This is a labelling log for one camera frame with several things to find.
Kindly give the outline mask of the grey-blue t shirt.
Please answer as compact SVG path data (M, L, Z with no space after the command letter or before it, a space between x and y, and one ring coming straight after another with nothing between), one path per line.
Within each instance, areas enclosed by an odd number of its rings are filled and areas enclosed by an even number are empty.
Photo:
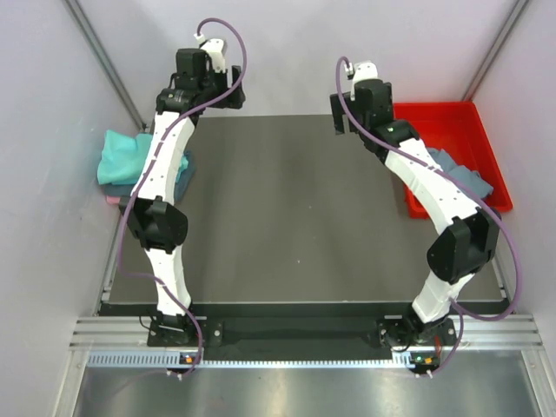
M482 200L493 193L493 186L485 181L477 170L471 170L465 165L456 163L444 149L427 148L427 151L444 172Z

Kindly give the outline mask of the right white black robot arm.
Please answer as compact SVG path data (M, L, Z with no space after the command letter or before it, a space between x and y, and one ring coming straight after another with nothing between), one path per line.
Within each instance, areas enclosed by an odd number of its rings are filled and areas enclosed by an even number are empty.
M365 148L412 192L438 234L427 251L430 271L422 290L400 324L383 335L390 346L426 343L448 316L451 302L492 260L500 229L477 202L442 176L415 127L395 117L390 83L361 81L353 93L331 95L330 105L335 131L358 134Z

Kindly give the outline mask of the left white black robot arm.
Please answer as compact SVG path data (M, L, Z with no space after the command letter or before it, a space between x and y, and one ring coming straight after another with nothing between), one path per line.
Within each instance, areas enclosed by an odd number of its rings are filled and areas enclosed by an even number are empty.
M188 316L182 245L189 227L187 216L175 206L176 179L187 143L205 108L240 109L245 96L239 83L242 70L225 63L221 39L198 48L179 49L176 71L156 98L153 138L142 173L129 197L120 202L131 234L151 265L148 278L156 283L156 311L151 314L148 344L180 347L198 341L195 321Z

